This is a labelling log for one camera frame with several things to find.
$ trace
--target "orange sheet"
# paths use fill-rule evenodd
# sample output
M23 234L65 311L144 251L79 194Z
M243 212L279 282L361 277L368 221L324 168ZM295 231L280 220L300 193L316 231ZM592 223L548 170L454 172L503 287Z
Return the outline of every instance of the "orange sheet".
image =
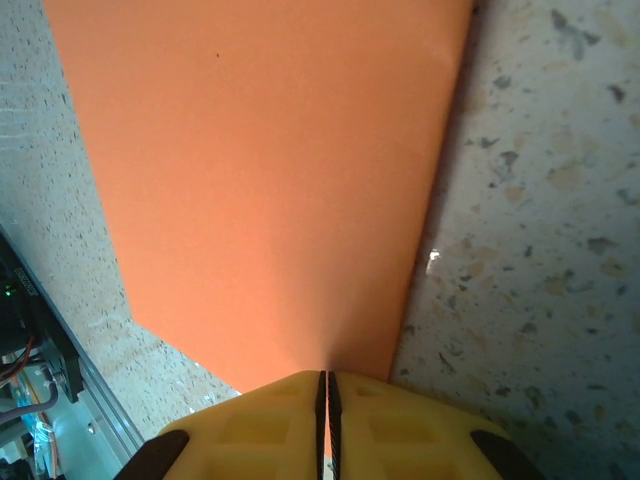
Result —
M45 5L135 320L240 391L386 378L471 1Z

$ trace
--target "granite surface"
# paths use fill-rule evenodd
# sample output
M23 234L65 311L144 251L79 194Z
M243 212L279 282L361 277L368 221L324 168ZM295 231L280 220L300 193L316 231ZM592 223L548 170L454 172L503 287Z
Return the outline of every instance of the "granite surface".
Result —
M638 2L478 2L392 380L640 478L639 162ZM235 395L132 322L35 0L0 3L0 222L145 437Z

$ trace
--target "orange paper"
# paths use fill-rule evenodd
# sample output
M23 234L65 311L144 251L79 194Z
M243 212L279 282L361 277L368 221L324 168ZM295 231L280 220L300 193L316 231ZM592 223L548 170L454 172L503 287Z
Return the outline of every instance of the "orange paper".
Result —
M470 0L46 0L134 319L384 379Z

